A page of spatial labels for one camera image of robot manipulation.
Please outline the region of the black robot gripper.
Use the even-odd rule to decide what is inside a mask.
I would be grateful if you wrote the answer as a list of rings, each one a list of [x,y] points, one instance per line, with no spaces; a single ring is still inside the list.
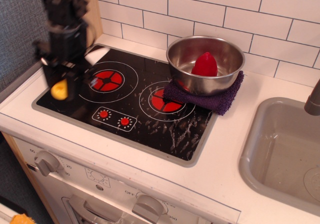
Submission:
[[[54,25],[48,21],[49,41],[36,40],[33,42],[35,55],[42,62],[43,72],[48,87],[53,87],[62,80],[62,64],[84,57],[87,52],[88,23],[79,22],[73,26]],[[67,76],[66,101],[74,100],[83,83],[82,76]]]

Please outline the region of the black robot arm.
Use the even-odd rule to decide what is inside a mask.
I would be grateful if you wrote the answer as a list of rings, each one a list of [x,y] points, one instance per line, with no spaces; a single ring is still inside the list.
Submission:
[[[86,0],[0,0],[0,98],[6,99],[38,68],[49,88],[66,82],[74,99],[93,82],[94,67],[85,59]]]

